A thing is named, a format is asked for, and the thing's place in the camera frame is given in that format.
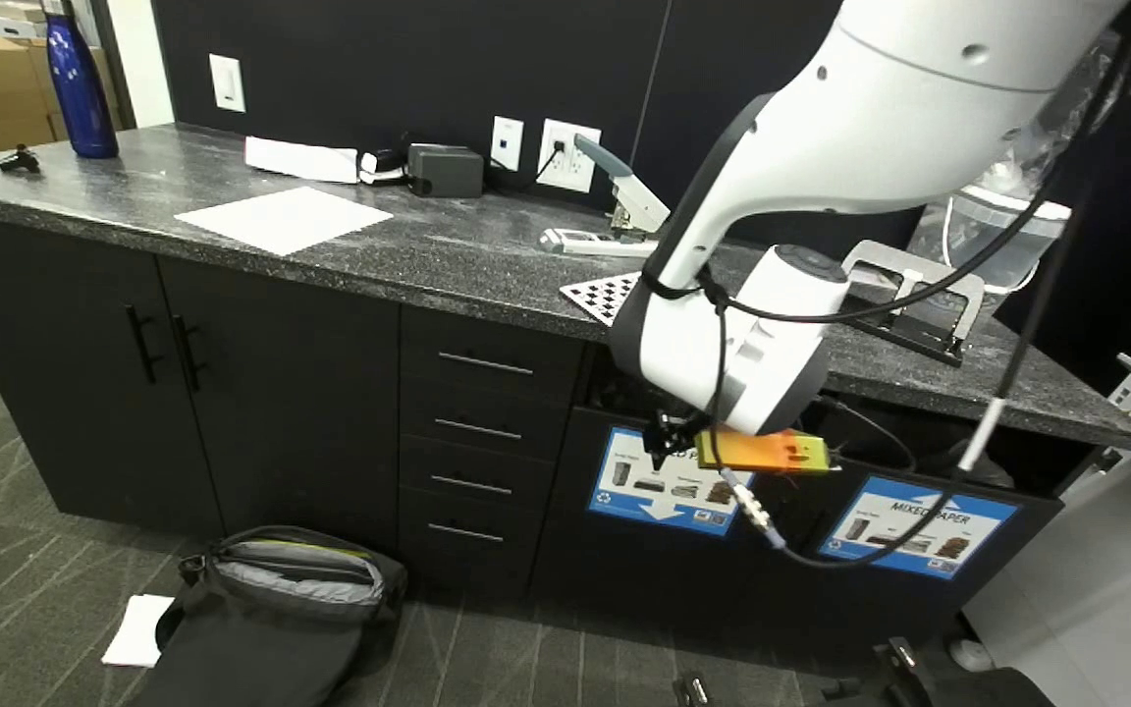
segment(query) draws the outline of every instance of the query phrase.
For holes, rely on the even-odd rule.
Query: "gray granite countertop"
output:
[[[556,288],[636,271],[636,260],[579,260],[539,246],[544,229],[600,229],[575,209],[511,195],[434,201],[403,187],[327,187],[393,210],[365,233],[307,246],[290,260],[188,229],[177,210],[290,187],[297,182],[252,171],[239,141],[202,129],[121,133],[117,162],[75,162],[66,146],[40,146],[43,182],[0,171],[0,220],[75,238],[121,244],[193,263],[274,273],[447,311],[561,339],[603,343],[603,330],[574,311]],[[832,391],[853,391],[922,413],[976,415],[1001,375],[1014,335],[997,322],[965,344],[965,366],[938,366],[861,330],[832,330]],[[1031,352],[1014,408],[1014,428],[1131,446],[1131,421],[1073,371]]]

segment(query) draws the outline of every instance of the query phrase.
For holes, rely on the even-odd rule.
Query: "sticker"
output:
[[[914,527],[934,497],[934,487],[867,480],[819,553],[862,557]],[[951,580],[1014,512],[1017,501],[952,496],[922,535],[875,564]]]
[[[671,451],[657,467],[641,428],[611,428],[587,512],[722,536],[738,501],[719,471],[693,464],[693,446]]]

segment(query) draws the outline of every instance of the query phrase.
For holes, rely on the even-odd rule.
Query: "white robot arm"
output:
[[[969,183],[1061,89],[1125,0],[844,0],[814,64],[748,100],[660,233],[615,322],[615,361],[657,388],[760,433],[797,408],[824,326],[727,311],[698,273],[757,210],[897,210]],[[832,314],[844,273],[770,246],[738,301]]]

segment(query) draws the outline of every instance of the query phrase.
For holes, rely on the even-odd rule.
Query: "cabinet drawer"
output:
[[[403,492],[447,492],[464,497],[540,508],[553,484],[553,464],[502,454],[481,443],[403,436],[400,480]]]
[[[539,547],[539,512],[434,492],[409,492],[400,501],[400,553],[417,580],[464,598],[527,591]]]
[[[564,404],[579,344],[443,314],[403,314],[403,381]]]
[[[403,388],[400,404],[403,433],[417,436],[481,443],[492,451],[527,459],[553,459],[561,446],[561,404],[502,400],[454,388]]]

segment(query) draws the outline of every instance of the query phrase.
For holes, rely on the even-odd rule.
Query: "paper sheet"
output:
[[[285,187],[218,209],[180,210],[177,220],[283,260],[290,252],[371,229],[388,220],[388,210],[319,187]]]
[[[244,162],[266,171],[290,171],[302,182],[333,182],[333,183],[359,183],[357,148],[327,148],[327,146],[297,146],[297,141],[266,141],[245,138]]]
[[[117,637],[103,652],[103,663],[153,666],[162,658],[155,624],[170,614],[170,603],[173,598],[133,591]]]

